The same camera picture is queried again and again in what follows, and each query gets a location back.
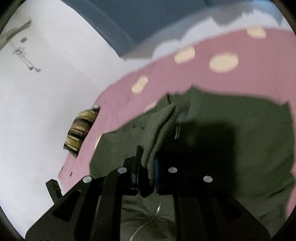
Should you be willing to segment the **black gold striped pillow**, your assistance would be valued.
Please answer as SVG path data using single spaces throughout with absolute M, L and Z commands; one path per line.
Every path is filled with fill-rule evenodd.
M 78 157 L 82 144 L 91 130 L 99 111 L 100 107 L 98 106 L 86 109 L 80 112 L 73 121 L 67 133 L 63 149 L 67 150 L 75 158 Z

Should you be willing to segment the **olive green small garment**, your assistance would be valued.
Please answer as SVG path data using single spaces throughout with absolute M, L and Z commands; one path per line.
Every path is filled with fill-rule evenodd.
M 295 185 L 290 172 L 295 140 L 288 104 L 191 87 L 182 94 L 166 94 L 153 109 L 99 140 L 89 164 L 95 178 L 123 166 L 138 146 L 143 150 L 139 194 L 122 198 L 120 239 L 177 240 L 173 197 L 157 192 L 154 163 L 165 136 L 176 125 L 234 127 L 236 198 L 273 237 L 287 219 L 285 209 Z

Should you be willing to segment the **blue curtain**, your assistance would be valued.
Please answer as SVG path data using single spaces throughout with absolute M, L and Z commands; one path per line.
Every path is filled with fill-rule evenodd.
M 228 1 L 201 0 L 66 0 L 114 49 L 119 57 L 153 33 L 188 16 Z

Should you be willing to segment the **pink polka dot bedsheet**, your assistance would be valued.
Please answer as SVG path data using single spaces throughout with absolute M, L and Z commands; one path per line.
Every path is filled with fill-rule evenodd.
M 288 103 L 295 115 L 295 35 L 262 26 L 220 35 L 163 57 L 104 90 L 95 104 L 100 112 L 82 143 L 59 172 L 65 191 L 88 174 L 104 133 L 154 108 L 166 93 L 191 86 L 213 93 L 244 94 Z

